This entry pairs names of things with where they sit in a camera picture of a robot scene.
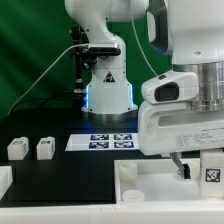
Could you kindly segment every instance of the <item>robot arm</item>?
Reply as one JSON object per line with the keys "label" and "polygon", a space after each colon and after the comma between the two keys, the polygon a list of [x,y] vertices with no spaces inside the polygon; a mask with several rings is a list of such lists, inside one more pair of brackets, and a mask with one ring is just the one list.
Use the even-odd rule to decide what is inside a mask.
{"label": "robot arm", "polygon": [[114,35],[108,31],[106,23],[130,21],[130,2],[135,9],[134,19],[143,17],[148,0],[65,0],[65,7],[91,43],[108,43],[114,42]]}
{"label": "robot arm", "polygon": [[[132,86],[126,79],[125,43],[107,28],[107,22],[131,21],[130,2],[133,18],[143,17],[148,0],[65,0],[68,14],[86,32],[90,42],[87,51],[98,54],[82,108],[84,116],[118,120],[137,115]],[[108,51],[107,57],[100,57],[99,53]]]}

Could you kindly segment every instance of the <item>white plastic box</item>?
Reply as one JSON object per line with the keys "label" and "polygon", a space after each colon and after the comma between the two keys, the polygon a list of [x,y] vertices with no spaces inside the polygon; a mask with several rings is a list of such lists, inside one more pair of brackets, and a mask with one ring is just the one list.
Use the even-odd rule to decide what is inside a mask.
{"label": "white plastic box", "polygon": [[222,149],[201,151],[201,195],[224,198],[224,152]]}
{"label": "white plastic box", "polygon": [[37,159],[50,160],[55,152],[55,139],[53,137],[41,138],[37,145]]}
{"label": "white plastic box", "polygon": [[26,137],[14,138],[8,146],[9,160],[23,160],[29,151],[29,140]]}
{"label": "white plastic box", "polygon": [[11,166],[0,166],[0,200],[12,184]]}

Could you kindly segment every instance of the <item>black table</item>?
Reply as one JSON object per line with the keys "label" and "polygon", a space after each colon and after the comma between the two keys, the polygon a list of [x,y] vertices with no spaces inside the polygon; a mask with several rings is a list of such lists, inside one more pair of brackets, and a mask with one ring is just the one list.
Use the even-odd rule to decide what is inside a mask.
{"label": "black table", "polygon": [[[0,166],[13,168],[13,184],[0,207],[113,204],[114,160],[161,158],[139,150],[65,152],[71,134],[137,132],[133,118],[103,122],[83,119],[74,108],[25,109],[0,122],[0,130]],[[55,137],[55,156],[38,161],[36,145],[48,136]],[[7,146],[18,137],[29,138],[29,153],[25,160],[8,161]]]}

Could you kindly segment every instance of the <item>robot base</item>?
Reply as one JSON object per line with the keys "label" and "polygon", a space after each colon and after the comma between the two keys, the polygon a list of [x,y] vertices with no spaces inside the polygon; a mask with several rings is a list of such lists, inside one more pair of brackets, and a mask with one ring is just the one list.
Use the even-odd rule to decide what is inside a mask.
{"label": "robot base", "polygon": [[129,119],[129,118],[136,118],[138,116],[138,108],[122,113],[122,114],[96,114],[96,113],[88,112],[82,109],[82,115],[84,118],[89,118],[93,120],[120,121],[120,120]]}

